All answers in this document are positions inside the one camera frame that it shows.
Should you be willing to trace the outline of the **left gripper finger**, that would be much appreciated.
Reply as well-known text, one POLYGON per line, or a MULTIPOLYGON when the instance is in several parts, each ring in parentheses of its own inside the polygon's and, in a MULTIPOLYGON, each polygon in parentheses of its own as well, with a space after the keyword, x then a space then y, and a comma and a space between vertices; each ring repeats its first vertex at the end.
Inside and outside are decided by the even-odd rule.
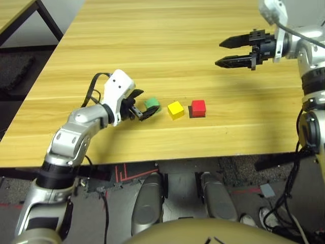
POLYGON ((129 102, 135 102, 135 98, 138 97, 139 95, 141 95, 144 91, 141 89, 134 89, 129 96, 127 97, 127 100, 129 102))
POLYGON ((139 116, 139 121, 144 121, 151 116, 153 116, 158 110, 160 109, 160 106, 151 106, 146 109, 146 111, 141 112, 141 115, 139 116))

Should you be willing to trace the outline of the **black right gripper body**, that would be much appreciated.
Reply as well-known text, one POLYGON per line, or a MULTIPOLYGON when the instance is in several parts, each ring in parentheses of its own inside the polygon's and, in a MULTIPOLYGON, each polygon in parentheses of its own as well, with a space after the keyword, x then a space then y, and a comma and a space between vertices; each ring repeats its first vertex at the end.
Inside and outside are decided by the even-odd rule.
POLYGON ((255 70, 257 65, 263 61, 273 58, 276 50, 276 39, 274 35, 265 33, 265 30, 254 30, 249 34, 249 45, 252 47, 250 52, 251 70, 255 70))

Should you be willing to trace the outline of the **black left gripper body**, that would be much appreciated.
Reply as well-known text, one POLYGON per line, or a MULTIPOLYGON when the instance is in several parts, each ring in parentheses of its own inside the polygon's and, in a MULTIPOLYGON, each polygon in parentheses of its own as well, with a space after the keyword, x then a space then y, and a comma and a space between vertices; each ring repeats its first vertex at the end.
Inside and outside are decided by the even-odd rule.
POLYGON ((120 107, 121 120, 142 118, 142 112, 135 106, 134 98, 123 99, 120 107))

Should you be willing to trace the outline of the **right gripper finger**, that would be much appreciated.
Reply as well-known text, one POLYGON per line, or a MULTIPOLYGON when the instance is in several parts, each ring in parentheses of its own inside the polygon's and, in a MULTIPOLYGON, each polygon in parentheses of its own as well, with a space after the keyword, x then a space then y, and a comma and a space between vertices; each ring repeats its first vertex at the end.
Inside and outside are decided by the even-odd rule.
POLYGON ((225 56, 215 62, 221 68, 251 68, 252 57, 250 55, 225 56))
POLYGON ((222 41, 219 46, 228 49, 250 46, 249 34, 229 37, 222 41))

